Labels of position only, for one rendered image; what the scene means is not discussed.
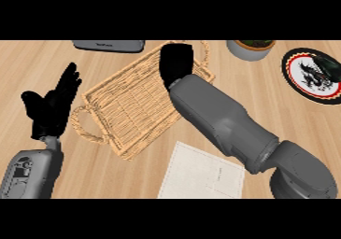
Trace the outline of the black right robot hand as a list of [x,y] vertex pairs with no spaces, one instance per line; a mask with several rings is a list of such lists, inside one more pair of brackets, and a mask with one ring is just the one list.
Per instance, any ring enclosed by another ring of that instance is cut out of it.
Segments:
[[159,77],[166,90],[177,79],[192,74],[192,67],[192,46],[183,43],[164,45],[159,50]]

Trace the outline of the grey plant pot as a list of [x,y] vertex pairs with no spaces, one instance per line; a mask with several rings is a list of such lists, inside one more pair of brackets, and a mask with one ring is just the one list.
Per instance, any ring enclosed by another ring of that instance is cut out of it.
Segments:
[[239,40],[227,40],[225,47],[234,57],[237,57],[240,60],[255,62],[264,59],[271,47],[274,46],[274,43],[276,41],[271,41],[265,47],[255,48],[245,45]]

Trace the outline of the black red dragon plate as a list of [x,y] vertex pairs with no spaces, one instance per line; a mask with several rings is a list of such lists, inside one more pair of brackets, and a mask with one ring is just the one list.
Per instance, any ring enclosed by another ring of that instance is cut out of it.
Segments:
[[321,56],[341,63],[321,51],[308,48],[290,49],[282,59],[282,74],[287,85],[308,100],[321,105],[341,104],[341,82],[332,82],[313,62]]

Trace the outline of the grey appliance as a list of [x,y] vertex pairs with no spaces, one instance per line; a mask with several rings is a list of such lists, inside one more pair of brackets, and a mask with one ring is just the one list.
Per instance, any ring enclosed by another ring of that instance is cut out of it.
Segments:
[[72,43],[77,49],[124,53],[138,53],[144,46],[143,40],[74,40]]

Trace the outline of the tan wicker basket tray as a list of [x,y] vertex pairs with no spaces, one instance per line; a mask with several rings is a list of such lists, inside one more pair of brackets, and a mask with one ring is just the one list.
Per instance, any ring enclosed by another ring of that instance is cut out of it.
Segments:
[[71,112],[75,133],[110,146],[133,160],[181,118],[159,78],[159,49],[165,41],[81,94],[84,105]]

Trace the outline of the dark green vegetable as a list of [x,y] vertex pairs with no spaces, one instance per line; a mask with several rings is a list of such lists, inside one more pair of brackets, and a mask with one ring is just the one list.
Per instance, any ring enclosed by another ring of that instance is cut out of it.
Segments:
[[341,82],[341,65],[318,55],[313,56],[311,59],[329,80]]

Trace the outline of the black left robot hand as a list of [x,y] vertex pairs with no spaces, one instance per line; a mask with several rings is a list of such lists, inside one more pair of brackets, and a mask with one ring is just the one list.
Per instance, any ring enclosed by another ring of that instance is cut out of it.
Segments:
[[47,91],[44,96],[40,96],[34,91],[20,93],[26,116],[32,120],[31,138],[34,140],[44,136],[59,137],[63,134],[79,83],[75,64],[69,63],[54,89]]

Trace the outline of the white cloth placemat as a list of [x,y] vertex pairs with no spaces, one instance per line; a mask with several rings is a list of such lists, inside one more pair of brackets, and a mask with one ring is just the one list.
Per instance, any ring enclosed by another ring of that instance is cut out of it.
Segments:
[[162,199],[239,199],[245,168],[177,142],[161,182]]

